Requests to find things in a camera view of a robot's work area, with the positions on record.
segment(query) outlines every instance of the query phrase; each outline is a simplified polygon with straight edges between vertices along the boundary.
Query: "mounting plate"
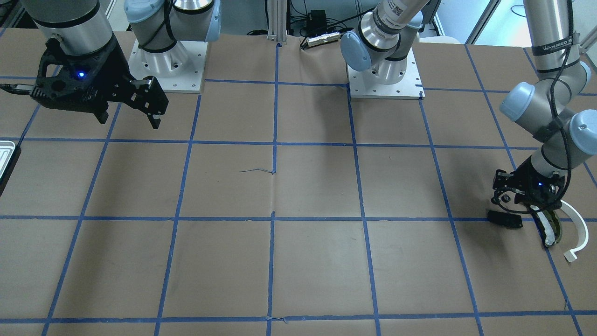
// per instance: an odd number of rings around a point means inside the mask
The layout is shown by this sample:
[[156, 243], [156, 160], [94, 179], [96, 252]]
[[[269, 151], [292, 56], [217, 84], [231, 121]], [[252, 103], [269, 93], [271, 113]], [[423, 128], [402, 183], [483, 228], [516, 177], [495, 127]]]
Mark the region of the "mounting plate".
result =
[[138, 80], [146, 76], [155, 76], [164, 92], [176, 93], [201, 93], [205, 72], [205, 59], [207, 58], [207, 42], [181, 41], [189, 53], [192, 64], [184, 68], [174, 77], [160, 77], [148, 71], [143, 62], [139, 59], [139, 42], [135, 40], [131, 57], [128, 59], [128, 67]]
[[379, 84], [371, 70], [358, 72], [350, 66], [348, 79], [350, 82], [350, 96], [352, 98], [377, 99], [419, 99], [425, 97], [421, 76], [418, 73], [417, 62], [411, 49], [408, 52], [408, 68], [404, 78], [396, 84]]

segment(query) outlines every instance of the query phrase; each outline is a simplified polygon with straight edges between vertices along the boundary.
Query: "light blue cap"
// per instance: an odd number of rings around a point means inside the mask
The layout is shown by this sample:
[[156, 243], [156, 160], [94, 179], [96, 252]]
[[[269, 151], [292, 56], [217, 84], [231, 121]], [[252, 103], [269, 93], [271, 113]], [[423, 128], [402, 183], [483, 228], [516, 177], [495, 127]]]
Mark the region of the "light blue cap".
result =
[[587, 63], [582, 62], [582, 61], [580, 62], [580, 65], [582, 65], [584, 70], [587, 72], [587, 83], [584, 84], [584, 87], [583, 87], [583, 90], [584, 90], [584, 88], [587, 87], [588, 83], [591, 80], [591, 68], [587, 65]]
[[214, 9], [211, 12], [210, 27], [207, 29], [205, 42], [217, 41], [220, 38], [221, 30], [221, 16], [220, 16], [220, 0], [214, 0]]
[[354, 70], [365, 71], [371, 67], [369, 51], [354, 30], [342, 36], [340, 50], [346, 63]]
[[529, 83], [522, 82], [510, 91], [500, 105], [500, 111], [510, 120], [518, 120], [531, 103], [535, 87]]
[[597, 154], [597, 110], [586, 109], [570, 120], [570, 136], [576, 147], [589, 154]]
[[139, 23], [149, 19], [163, 4], [164, 0], [126, 0], [124, 13], [130, 23]]
[[423, 12], [419, 11], [407, 26], [413, 29], [421, 29], [423, 27]]

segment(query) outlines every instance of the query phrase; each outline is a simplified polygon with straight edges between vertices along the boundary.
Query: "brown surface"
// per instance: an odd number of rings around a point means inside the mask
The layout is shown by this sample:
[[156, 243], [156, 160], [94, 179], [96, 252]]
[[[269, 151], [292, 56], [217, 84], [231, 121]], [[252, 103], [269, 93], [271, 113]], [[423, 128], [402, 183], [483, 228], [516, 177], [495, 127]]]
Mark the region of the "brown surface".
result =
[[[134, 35], [117, 37], [128, 55]], [[7, 30], [0, 81], [31, 83], [1, 77], [34, 76], [43, 42], [36, 30]], [[349, 104], [339, 44], [303, 52], [298, 43], [277, 49], [280, 82], [332, 85], [276, 85], [274, 42], [223, 35], [210, 46], [206, 76], [241, 83], [207, 81], [201, 99], [168, 94], [157, 131], [121, 106], [103, 154], [117, 104], [105, 125], [40, 109], [0, 199], [0, 334], [41, 334], [77, 223], [52, 317], [106, 323], [51, 323], [51, 336], [153, 335], [174, 227], [160, 335], [265, 335], [268, 314], [290, 316], [271, 320], [274, 336], [375, 335], [374, 303], [385, 336], [478, 335], [467, 279], [485, 335], [578, 334], [570, 315], [538, 316], [568, 310], [533, 223], [510, 231], [483, 221], [495, 208], [496, 169], [512, 169], [490, 107], [510, 147], [538, 143], [502, 116], [505, 93], [489, 92], [488, 105], [465, 47], [415, 45], [423, 84], [443, 88], [426, 90], [424, 120], [419, 101]], [[487, 90], [536, 80], [523, 49], [469, 48]], [[596, 103], [582, 96], [570, 107]], [[19, 137], [36, 106], [0, 92], [0, 138]], [[533, 151], [511, 152], [520, 163]], [[574, 171], [565, 200], [590, 219], [592, 234], [597, 160], [587, 165]], [[577, 316], [583, 334], [597, 334], [597, 250], [590, 236], [569, 264], [562, 254], [575, 244], [566, 222], [550, 253], [572, 308], [590, 314]], [[120, 323], [125, 317], [143, 320]]]

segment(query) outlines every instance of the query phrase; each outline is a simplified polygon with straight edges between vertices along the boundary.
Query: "metal connector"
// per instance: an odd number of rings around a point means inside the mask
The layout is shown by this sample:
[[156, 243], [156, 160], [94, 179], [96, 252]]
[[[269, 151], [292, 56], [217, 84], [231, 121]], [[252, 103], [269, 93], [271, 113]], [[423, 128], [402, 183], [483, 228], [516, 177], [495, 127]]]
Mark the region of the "metal connector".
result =
[[322, 45], [326, 43], [331, 43], [338, 41], [342, 37], [342, 34], [339, 32], [333, 32], [328, 34], [323, 34], [321, 36], [312, 37], [307, 39], [307, 46], [309, 48], [315, 47], [316, 45]]

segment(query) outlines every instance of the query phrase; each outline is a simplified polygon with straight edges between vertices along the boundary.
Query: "grid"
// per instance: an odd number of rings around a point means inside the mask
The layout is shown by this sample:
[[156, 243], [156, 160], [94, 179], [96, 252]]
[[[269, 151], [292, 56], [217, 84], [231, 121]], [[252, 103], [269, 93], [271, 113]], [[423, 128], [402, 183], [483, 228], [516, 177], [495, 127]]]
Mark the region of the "grid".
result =
[[[0, 38], [4, 34], [5, 30], [0, 32]], [[261, 141], [222, 141], [222, 140], [197, 140], [195, 139], [196, 128], [198, 126], [198, 119], [201, 113], [201, 97], [199, 96], [196, 102], [195, 114], [193, 118], [192, 129], [190, 132], [190, 137], [188, 140], [172, 140], [172, 139], [113, 139], [112, 133], [116, 126], [120, 111], [121, 105], [119, 104], [116, 107], [116, 111], [113, 115], [112, 122], [110, 124], [107, 136], [105, 139], [101, 138], [32, 138], [27, 137], [27, 133], [35, 120], [38, 111], [39, 105], [35, 108], [32, 112], [31, 118], [27, 122], [26, 127], [23, 130], [23, 133], [20, 138], [0, 138], [0, 139], [7, 139], [7, 140], [16, 140], [19, 143], [23, 141], [32, 141], [32, 142], [97, 142], [103, 143], [103, 147], [101, 149], [101, 153], [99, 155], [99, 159], [97, 161], [96, 168], [93, 173], [93, 177], [91, 179], [90, 186], [87, 191], [87, 195], [84, 200], [84, 205], [81, 209], [79, 216], [60, 216], [60, 215], [0, 215], [0, 219], [45, 219], [45, 220], [74, 220], [76, 221], [76, 227], [74, 231], [74, 235], [70, 242], [68, 252], [66, 255], [66, 260], [64, 262], [64, 266], [61, 271], [61, 275], [56, 287], [56, 292], [52, 299], [50, 309], [45, 319], [21, 319], [21, 318], [10, 318], [10, 319], [1, 319], [0, 318], [0, 325], [7, 325], [7, 324], [43, 324], [42, 336], [46, 336], [48, 334], [48, 330], [51, 325], [55, 324], [68, 324], [68, 323], [150, 323], [154, 325], [154, 335], [157, 336], [160, 334], [161, 327], [164, 323], [177, 323], [177, 322], [260, 322], [265, 323], [266, 325], [266, 335], [272, 335], [272, 325], [275, 323], [287, 323], [290, 321], [319, 321], [319, 320], [372, 320], [375, 324], [375, 331], [377, 335], [382, 334], [382, 327], [381, 321], [384, 320], [433, 320], [433, 319], [458, 319], [458, 318], [474, 318], [476, 322], [476, 327], [478, 329], [479, 335], [484, 335], [483, 329], [483, 317], [517, 317], [517, 316], [568, 316], [571, 317], [572, 321], [574, 322], [574, 327], [578, 335], [582, 335], [583, 331], [581, 330], [580, 324], [577, 320], [577, 316], [594, 316], [597, 315], [597, 310], [574, 310], [572, 303], [568, 297], [567, 291], [564, 288], [564, 284], [562, 279], [559, 275], [558, 268], [554, 263], [552, 255], [549, 250], [546, 250], [546, 257], [549, 260], [549, 264], [551, 265], [553, 275], [555, 276], [558, 286], [561, 290], [561, 295], [563, 296], [567, 309], [564, 311], [559, 310], [541, 310], [541, 311], [480, 311], [477, 305], [477, 300], [475, 296], [475, 291], [473, 290], [473, 283], [471, 281], [469, 275], [469, 268], [467, 266], [465, 253], [463, 252], [463, 248], [460, 243], [460, 238], [457, 229], [457, 222], [484, 222], [486, 221], [485, 218], [481, 217], [457, 217], [454, 216], [451, 210], [450, 201], [448, 199], [448, 194], [446, 191], [446, 187], [444, 184], [444, 177], [441, 170], [440, 159], [438, 158], [438, 154], [436, 152], [437, 149], [486, 149], [486, 150], [495, 150], [495, 151], [505, 151], [509, 157], [510, 163], [515, 168], [515, 159], [512, 154], [512, 150], [531, 150], [536, 149], [534, 147], [523, 147], [523, 146], [509, 146], [504, 133], [500, 127], [500, 123], [496, 116], [495, 111], [493, 110], [493, 106], [490, 102], [490, 98], [488, 93], [507, 93], [507, 91], [501, 90], [486, 90], [484, 87], [484, 83], [481, 80], [481, 76], [477, 70], [475, 61], [471, 55], [468, 46], [464, 46], [466, 49], [466, 53], [470, 60], [470, 63], [473, 67], [476, 79], [480, 85], [480, 90], [476, 89], [463, 89], [463, 88], [440, 88], [440, 87], [425, 87], [427, 91], [459, 91], [459, 92], [475, 92], [475, 93], [483, 93], [484, 98], [487, 102], [487, 105], [491, 111], [492, 118], [495, 122], [496, 129], [500, 135], [500, 139], [503, 143], [502, 146], [489, 146], [489, 145], [437, 145], [434, 144], [432, 131], [430, 129], [429, 120], [426, 114], [426, 108], [424, 105], [424, 100], [420, 99], [418, 101], [418, 105], [420, 108], [421, 116], [424, 122], [424, 126], [426, 129], [426, 135], [429, 141], [428, 145], [423, 144], [408, 144], [408, 143], [393, 143], [393, 144], [385, 144], [385, 143], [359, 143], [357, 141], [357, 136], [355, 132], [355, 117], [353, 115], [353, 108], [350, 99], [350, 90], [347, 84], [312, 84], [312, 83], [295, 83], [295, 82], [284, 82], [279, 80], [280, 74], [280, 65], [279, 65], [279, 51], [281, 45], [275, 46], [275, 80], [274, 81], [246, 81], [246, 80], [219, 80], [219, 79], [207, 79], [206, 82], [214, 82], [214, 83], [237, 83], [237, 84], [266, 84], [266, 85], [273, 85], [274, 86], [274, 106], [273, 106], [273, 139], [271, 142], [261, 142]], [[525, 50], [525, 54], [530, 61], [530, 65], [534, 68], [533, 63]], [[31, 77], [15, 77], [15, 76], [0, 76], [0, 79], [12, 79], [12, 80], [32, 80]], [[349, 121], [350, 121], [350, 135], [352, 138], [351, 142], [280, 142], [278, 141], [278, 104], [279, 104], [279, 88], [282, 85], [287, 86], [308, 86], [308, 87], [339, 87], [343, 88], [347, 92], [347, 111], [349, 114]], [[584, 96], [597, 96], [595, 93], [585, 93]], [[181, 175], [180, 181], [180, 192], [178, 195], [177, 203], [176, 203], [176, 212], [173, 217], [160, 217], [160, 216], [89, 216], [86, 215], [87, 207], [90, 202], [90, 198], [94, 188], [96, 187], [96, 181], [98, 175], [100, 173], [100, 168], [102, 166], [104, 156], [106, 155], [106, 151], [108, 149], [109, 144], [111, 143], [174, 143], [174, 144], [181, 144], [187, 145], [186, 156], [184, 160], [183, 171]], [[187, 182], [187, 173], [189, 171], [189, 163], [191, 160], [191, 156], [193, 153], [194, 145], [254, 145], [254, 146], [271, 146], [272, 148], [272, 170], [270, 173], [272, 175], [277, 173], [277, 163], [278, 163], [278, 149], [279, 147], [296, 147], [296, 146], [331, 146], [331, 147], [347, 147], [352, 148], [353, 156], [354, 156], [354, 165], [355, 165], [355, 172], [356, 172], [356, 184], [358, 188], [358, 199], [360, 205], [360, 216], [348, 216], [348, 217], [330, 217], [330, 216], [276, 216], [275, 212], [272, 212], [270, 216], [253, 216], [253, 217], [240, 217], [240, 216], [209, 216], [209, 217], [192, 217], [192, 216], [181, 216], [181, 207], [183, 205], [184, 199], [184, 192], [186, 189], [186, 182]], [[432, 154], [433, 163], [435, 165], [435, 170], [437, 173], [439, 186], [441, 187], [442, 198], [445, 203], [445, 208], [447, 211], [447, 216], [443, 217], [373, 217], [367, 216], [365, 213], [365, 200], [364, 200], [364, 192], [362, 187], [362, 179], [361, 179], [361, 165], [362, 161], [359, 161], [359, 149], [360, 148], [429, 148]], [[597, 187], [597, 182], [595, 181], [595, 177], [590, 169], [590, 167], [585, 163], [584, 168], [588, 172], [592, 182]], [[115, 317], [89, 317], [89, 318], [59, 318], [54, 317], [54, 311], [56, 309], [56, 305], [58, 303], [62, 286], [64, 284], [64, 278], [66, 277], [67, 270], [69, 268], [70, 260], [73, 255], [73, 251], [75, 249], [75, 244], [78, 239], [79, 231], [81, 229], [81, 225], [84, 221], [168, 221], [173, 223], [173, 229], [171, 234], [171, 242], [168, 252], [167, 264], [165, 267], [165, 274], [163, 280], [162, 291], [159, 300], [159, 308], [157, 316], [147, 317], [147, 316], [140, 316], [140, 317], [131, 317], [131, 318], [115, 318]], [[173, 264], [173, 258], [175, 246], [177, 242], [177, 232], [179, 228], [179, 222], [181, 221], [263, 221], [270, 223], [270, 235], [269, 235], [269, 263], [268, 263], [268, 278], [267, 278], [267, 315], [266, 316], [238, 316], [238, 317], [227, 317], [227, 316], [210, 316], [210, 317], [192, 317], [192, 316], [179, 316], [179, 317], [170, 317], [164, 316], [164, 305], [167, 300], [167, 290], [168, 284], [170, 279], [170, 271]], [[272, 306], [273, 306], [273, 289], [275, 287], [274, 282], [274, 257], [275, 257], [275, 230], [276, 224], [279, 222], [294, 222], [294, 221], [313, 221], [313, 222], [321, 222], [321, 221], [358, 221], [362, 223], [362, 230], [364, 234], [364, 243], [366, 248], [367, 254], [367, 267], [368, 267], [368, 277], [370, 281], [370, 291], [371, 291], [371, 303], [373, 307], [373, 314], [356, 314], [356, 315], [293, 315], [293, 316], [284, 316], [284, 317], [275, 317], [272, 316]], [[371, 239], [369, 233], [369, 222], [371, 221], [389, 221], [389, 222], [432, 222], [432, 221], [442, 221], [442, 222], [449, 222], [451, 227], [451, 232], [453, 234], [454, 243], [456, 244], [458, 257], [460, 259], [460, 264], [462, 267], [462, 272], [464, 273], [464, 278], [466, 280], [467, 290], [470, 295], [470, 303], [473, 308], [473, 312], [471, 313], [430, 313], [430, 314], [381, 314], [378, 309], [378, 298], [377, 298], [377, 291], [376, 291], [376, 276], [374, 274], [374, 266], [373, 266], [373, 257], [371, 253]], [[532, 222], [531, 218], [524, 218], [525, 222]], [[597, 218], [587, 218], [587, 222], [597, 222]]]

